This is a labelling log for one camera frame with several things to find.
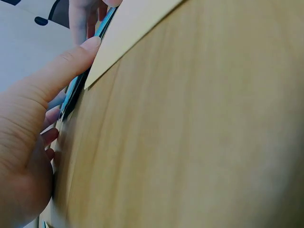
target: black shape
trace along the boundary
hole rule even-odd
[[[35,22],[38,25],[45,26],[48,24],[48,20],[42,17],[35,17]]]
[[[55,3],[54,3],[54,5],[52,6],[51,11],[50,11],[50,13],[48,15],[48,19],[49,20],[52,20],[54,12],[55,12],[55,9],[56,9],[56,6],[58,5],[59,1],[60,0],[56,0]]]
[[[16,6],[19,2],[21,2],[21,0],[1,0],[1,1],[11,4],[13,6]]]

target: fingernail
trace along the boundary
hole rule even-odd
[[[85,41],[80,47],[84,48],[85,50],[93,50],[96,49],[101,43],[101,39],[99,37],[92,37]]]

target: black dot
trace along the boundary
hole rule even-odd
[[[44,19],[42,17],[35,17],[35,22],[36,22],[36,24],[41,25],[41,26],[45,26],[48,24],[48,20]]]

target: light wood panel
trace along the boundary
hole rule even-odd
[[[301,0],[185,1],[63,126],[51,225],[304,226],[303,37]]]

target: knuckle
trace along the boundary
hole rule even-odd
[[[75,60],[74,55],[70,51],[65,51],[64,53],[60,54],[59,58],[68,63],[72,63]]]

